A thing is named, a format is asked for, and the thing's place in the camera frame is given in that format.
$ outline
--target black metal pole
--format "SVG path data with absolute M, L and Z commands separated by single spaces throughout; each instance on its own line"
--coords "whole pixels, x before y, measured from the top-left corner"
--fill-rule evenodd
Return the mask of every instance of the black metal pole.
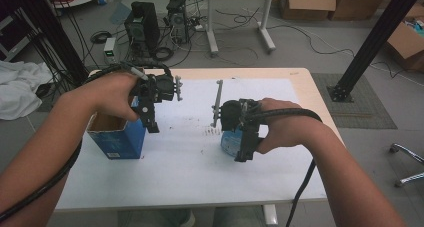
M 330 96 L 334 102 L 343 102 L 355 87 L 359 78 L 371 64 L 383 44 L 415 4 L 417 0 L 392 0 L 380 19 L 371 30 L 358 54 L 334 87 L 330 87 Z

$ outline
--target gray floor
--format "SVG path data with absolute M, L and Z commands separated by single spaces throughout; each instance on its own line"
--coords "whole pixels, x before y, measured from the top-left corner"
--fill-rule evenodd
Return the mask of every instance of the gray floor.
M 217 7 L 226 12 L 246 14 L 261 7 L 262 1 L 248 1 L 246 5 L 239 1 L 237 5 L 230 5 L 229 0 L 218 0 Z M 105 6 L 88 3 L 73 8 L 73 14 L 78 21 L 86 41 L 91 34 L 98 30 L 107 30 L 112 33 L 123 29 L 122 26 L 113 25 L 109 17 L 114 13 L 121 0 L 109 0 Z M 268 26 L 294 25 L 319 35 L 332 46 L 352 49 L 357 52 L 367 37 L 370 29 L 377 20 L 377 16 L 370 21 L 359 22 L 331 22 L 331 21 L 290 21 L 282 22 L 275 5 L 271 10 Z M 225 28 L 220 24 L 235 25 L 231 16 L 214 13 L 215 26 Z M 61 17 L 62 23 L 75 48 L 81 53 L 81 45 L 76 37 L 75 30 L 66 16 Z M 346 54 L 319 55 L 313 52 L 307 38 L 300 32 L 291 28 L 271 29 L 270 34 L 277 46 L 270 55 L 264 49 L 255 25 L 234 29 L 231 31 L 217 30 L 216 38 L 220 47 L 219 57 L 211 59 L 207 39 L 204 34 L 197 33 L 193 39 L 192 52 L 188 58 L 175 68 L 216 68 L 216 67 L 306 67 L 312 73 L 344 73 L 352 60 Z M 334 51 L 323 41 L 313 36 L 313 45 L 322 52 Z M 125 44 L 121 51 L 125 53 Z M 102 46 L 94 46 L 92 53 L 99 64 L 104 64 L 101 54 Z M 185 50 L 177 50 L 174 57 L 166 64 L 172 65 L 179 62 L 187 54 Z M 40 57 L 28 47 L 17 56 L 15 60 L 40 62 Z M 393 62 L 385 49 L 382 49 L 374 62 L 385 61 L 390 68 L 397 72 L 401 68 Z M 87 59 L 87 65 L 93 61 Z M 353 156 L 371 176 L 384 194 L 394 204 L 399 213 L 404 217 L 408 226 L 422 226 L 424 223 L 424 181 L 408 184 L 403 188 L 393 186 L 396 179 L 406 177 L 423 171 L 423 166 L 403 154 L 392 155 L 388 153 L 391 143 L 398 142 L 409 146 L 418 154 L 424 155 L 422 140 L 424 135 L 424 75 L 420 73 L 402 73 L 392 79 L 383 65 L 368 68 L 365 76 L 372 88 L 380 98 L 386 110 L 397 125 L 396 130 L 369 130 L 369 129 L 344 129 L 339 132 Z M 0 169 L 4 169 L 10 159 L 24 145 L 26 140 L 34 133 L 46 117 L 46 113 L 34 112 L 27 117 L 14 121 L 0 121 Z M 288 213 L 289 204 L 278 204 L 278 218 L 283 225 Z M 213 208 L 199 208 L 194 210 L 197 226 L 211 226 Z M 300 203 L 292 226 L 334 226 L 331 212 L 326 202 Z M 54 226 L 118 226 L 118 213 L 115 211 L 99 211 L 88 213 L 56 213 L 53 215 L 50 227 Z

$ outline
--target floor mat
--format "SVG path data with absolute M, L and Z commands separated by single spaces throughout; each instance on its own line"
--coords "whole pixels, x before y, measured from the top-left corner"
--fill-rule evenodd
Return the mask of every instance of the floor mat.
M 352 102 L 333 102 L 327 86 L 334 86 L 342 74 L 312 74 L 315 84 L 337 127 L 358 129 L 397 129 L 365 76 L 351 92 Z

